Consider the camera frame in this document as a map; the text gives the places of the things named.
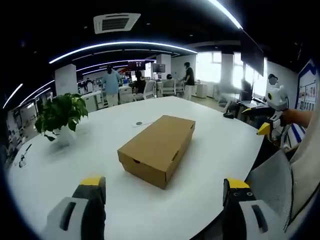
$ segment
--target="potted plant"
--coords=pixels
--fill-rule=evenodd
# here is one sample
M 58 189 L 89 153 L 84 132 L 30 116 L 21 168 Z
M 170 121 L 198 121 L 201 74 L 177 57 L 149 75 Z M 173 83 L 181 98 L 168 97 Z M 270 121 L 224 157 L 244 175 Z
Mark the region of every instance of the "potted plant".
M 76 131 L 77 124 L 84 116 L 88 117 L 85 101 L 79 94 L 66 93 L 46 102 L 35 128 L 38 133 L 44 133 L 49 141 L 57 138 L 61 145 L 68 145 L 74 139 L 71 131 Z

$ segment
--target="cardboard box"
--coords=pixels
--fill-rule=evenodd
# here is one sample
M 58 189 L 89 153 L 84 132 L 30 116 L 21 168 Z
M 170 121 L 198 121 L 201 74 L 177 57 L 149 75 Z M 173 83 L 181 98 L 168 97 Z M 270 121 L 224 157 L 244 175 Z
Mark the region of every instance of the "cardboard box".
M 163 115 L 118 150 L 123 168 L 165 189 L 195 131 L 196 122 Z

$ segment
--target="led light strip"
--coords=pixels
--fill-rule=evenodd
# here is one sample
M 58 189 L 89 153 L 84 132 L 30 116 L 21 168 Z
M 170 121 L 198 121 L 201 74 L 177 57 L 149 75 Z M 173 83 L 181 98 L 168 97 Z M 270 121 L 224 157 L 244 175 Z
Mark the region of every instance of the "led light strip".
M 224 15 L 226 15 L 238 29 L 243 29 L 243 27 L 237 21 L 237 19 L 234 16 L 232 16 L 232 14 L 224 6 L 222 6 L 220 2 L 218 2 L 217 0 L 208 0 L 208 1 L 211 2 L 213 5 L 215 5 L 221 12 L 223 12 Z
M 122 65 L 122 66 L 113 66 L 112 68 L 121 68 L 121 67 L 128 67 L 128 65 Z M 88 71 L 88 72 L 85 72 L 85 73 L 82 73 L 82 75 L 86 75 L 86 74 L 90 74 L 90 73 L 94 73 L 94 72 L 98 72 L 98 71 L 101 71 L 101 70 L 106 70 L 107 68 L 101 68 L 101 69 L 98 69 L 98 70 L 94 70 L 94 71 Z
M 23 101 L 19 104 L 19 106 L 21 106 L 22 104 L 24 104 L 24 102 L 27 101 L 33 94 L 35 94 L 36 92 L 38 92 L 40 89 L 44 88 L 45 86 L 53 83 L 54 81 L 55 81 L 55 80 L 52 80 L 52 81 L 48 82 L 47 84 L 43 85 L 42 87 L 39 87 L 37 90 L 35 90 L 35 91 L 34 91 L 33 93 L 31 93 L 29 96 L 27 96 L 27 97 L 25 98 L 25 100 L 23 100 Z
M 101 66 L 101 65 L 116 64 L 116 63 L 122 63 L 122 62 L 134 62 L 134 61 L 136 61 L 136 62 L 138 62 L 138 61 L 154 61 L 154 62 L 156 62 L 157 60 L 155 60 L 155 59 L 135 59 L 135 60 L 111 61 L 111 62 L 100 63 L 97 65 L 87 66 L 87 67 L 76 70 L 76 72 L 81 71 L 81 70 L 85 70 L 85 69 L 89 69 L 89 68 L 93 68 L 93 67 L 97 67 L 97 66 Z
M 43 90 L 42 92 L 40 92 L 39 94 L 37 94 L 33 99 L 36 99 L 37 97 L 39 97 L 41 94 L 45 93 L 46 91 L 48 91 L 49 89 L 51 89 L 51 87 L 47 88 L 46 90 Z
M 10 99 L 16 94 L 16 92 L 18 92 L 18 90 L 23 86 L 23 83 L 21 83 L 14 91 L 13 93 L 11 93 L 10 97 L 8 98 L 8 100 L 5 102 L 5 104 L 3 105 L 2 109 L 5 108 L 5 106 L 8 104 L 8 102 L 10 101 Z
M 75 54 L 75 53 L 78 53 L 78 52 L 81 52 L 81 51 L 84 51 L 84 50 L 88 50 L 88 49 L 94 49 L 94 48 L 99 48 L 99 47 L 105 47 L 105 46 L 113 46 L 113 45 L 127 45 L 127 44 L 144 44 L 144 45 L 154 45 L 154 46 L 162 46 L 162 47 L 169 47 L 169 48 L 173 48 L 173 49 L 180 49 L 180 50 L 184 50 L 184 51 L 187 51 L 187 52 L 191 52 L 191 53 L 194 53 L 194 54 L 197 54 L 196 51 L 193 51 L 193 50 L 190 50 L 190 49 L 187 49 L 187 48 L 184 48 L 184 47 L 180 47 L 180 46 L 174 46 L 174 45 L 170 45 L 170 44 L 165 44 L 165 43 L 159 43 L 159 42 L 149 42 L 149 41 L 116 41 L 116 42 L 106 42 L 106 43 L 101 43 L 101 44 L 96 44 L 96 45 L 91 45 L 91 46 L 86 46 L 86 47 L 83 47 L 83 48 L 79 48 L 77 50 L 74 50 L 74 51 L 71 51 L 71 52 L 68 52 L 64 55 L 61 55 L 53 60 L 51 60 L 49 62 L 49 64 L 53 64 L 55 63 L 56 61 L 60 60 L 60 59 L 63 59 L 67 56 L 70 56 L 72 54 Z

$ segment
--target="box lid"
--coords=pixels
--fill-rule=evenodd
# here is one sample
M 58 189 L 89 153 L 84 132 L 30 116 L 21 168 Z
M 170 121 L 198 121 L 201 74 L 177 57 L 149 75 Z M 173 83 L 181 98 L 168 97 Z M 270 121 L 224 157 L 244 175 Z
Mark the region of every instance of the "box lid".
M 194 124 L 192 120 L 163 115 L 118 151 L 166 172 Z

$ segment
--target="ceiling vent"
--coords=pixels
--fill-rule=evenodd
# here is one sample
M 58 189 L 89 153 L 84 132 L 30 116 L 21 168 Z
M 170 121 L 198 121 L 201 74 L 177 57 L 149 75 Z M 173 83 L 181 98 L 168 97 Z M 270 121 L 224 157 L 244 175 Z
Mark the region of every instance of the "ceiling vent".
M 93 18 L 95 34 L 130 31 L 140 18 L 140 13 L 113 13 Z

